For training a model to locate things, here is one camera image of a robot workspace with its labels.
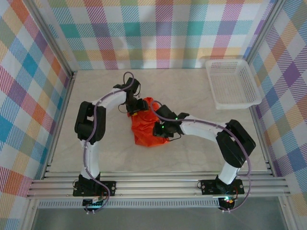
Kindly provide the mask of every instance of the colorful plaid backdrop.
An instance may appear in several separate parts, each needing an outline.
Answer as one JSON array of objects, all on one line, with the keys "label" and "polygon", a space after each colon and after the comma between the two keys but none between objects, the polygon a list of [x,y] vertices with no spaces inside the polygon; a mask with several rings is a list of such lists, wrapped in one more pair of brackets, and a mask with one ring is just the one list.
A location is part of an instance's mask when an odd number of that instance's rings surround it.
[{"label": "colorful plaid backdrop", "polygon": [[253,68],[265,95],[257,111],[271,159],[307,229],[307,0],[286,2]]},{"label": "colorful plaid backdrop", "polygon": [[0,0],[0,230],[17,229],[68,80],[22,0]]},{"label": "colorful plaid backdrop", "polygon": [[205,59],[241,58],[275,2],[35,1],[65,56],[80,69],[201,68]]}]

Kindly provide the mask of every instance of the white plastic basket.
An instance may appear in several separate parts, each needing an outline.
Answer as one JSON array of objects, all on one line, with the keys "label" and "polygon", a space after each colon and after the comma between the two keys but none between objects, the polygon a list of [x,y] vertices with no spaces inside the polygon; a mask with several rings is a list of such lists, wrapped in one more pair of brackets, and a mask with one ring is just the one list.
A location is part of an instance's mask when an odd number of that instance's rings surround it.
[{"label": "white plastic basket", "polygon": [[245,60],[209,60],[206,69],[217,109],[246,109],[261,103],[259,90]]}]

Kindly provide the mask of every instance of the red cloth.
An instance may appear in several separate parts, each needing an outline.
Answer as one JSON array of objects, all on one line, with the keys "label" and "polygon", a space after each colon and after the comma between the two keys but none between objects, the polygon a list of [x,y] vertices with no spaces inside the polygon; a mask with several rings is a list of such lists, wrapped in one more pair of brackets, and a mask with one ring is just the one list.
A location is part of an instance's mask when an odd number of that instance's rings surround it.
[{"label": "red cloth", "polygon": [[[136,115],[131,116],[131,129],[134,133],[135,144],[146,147],[163,145],[168,142],[165,138],[153,136],[154,123],[159,120],[150,109],[153,98],[146,97],[144,100],[149,105],[149,111],[139,111]],[[154,103],[153,109],[156,111],[158,108],[158,103]]]}]

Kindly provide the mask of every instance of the plaid fabric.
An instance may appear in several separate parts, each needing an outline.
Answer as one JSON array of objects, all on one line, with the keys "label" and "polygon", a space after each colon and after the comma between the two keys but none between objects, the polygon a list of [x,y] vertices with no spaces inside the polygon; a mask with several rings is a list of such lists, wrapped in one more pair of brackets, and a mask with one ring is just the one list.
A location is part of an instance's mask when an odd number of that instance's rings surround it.
[{"label": "plaid fabric", "polygon": [[67,83],[22,0],[0,0],[0,230],[17,229]]},{"label": "plaid fabric", "polygon": [[167,69],[246,56],[275,0],[48,2],[56,22],[46,21],[59,44],[55,28],[64,34],[80,69]]},{"label": "plaid fabric", "polygon": [[274,167],[306,226],[307,0],[286,2],[252,67],[265,95],[257,111]]}]

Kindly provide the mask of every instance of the white floor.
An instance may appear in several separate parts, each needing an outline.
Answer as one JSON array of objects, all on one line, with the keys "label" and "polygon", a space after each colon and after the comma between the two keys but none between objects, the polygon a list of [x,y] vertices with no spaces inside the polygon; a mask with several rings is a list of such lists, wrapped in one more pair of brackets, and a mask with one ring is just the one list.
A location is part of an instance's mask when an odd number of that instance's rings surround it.
[{"label": "white floor", "polygon": [[[153,97],[179,114],[186,112],[216,122],[238,120],[255,140],[250,158],[253,171],[265,171],[264,157],[248,109],[216,110],[205,69],[131,70],[141,83],[141,97]],[[82,101],[93,101],[121,84],[125,70],[79,71],[71,93],[61,134],[51,165],[52,172],[76,172],[82,168],[82,150],[74,124]],[[184,135],[163,146],[146,148],[134,144],[131,119],[113,109],[106,120],[100,143],[100,171],[219,171],[224,160],[216,143]]]}]

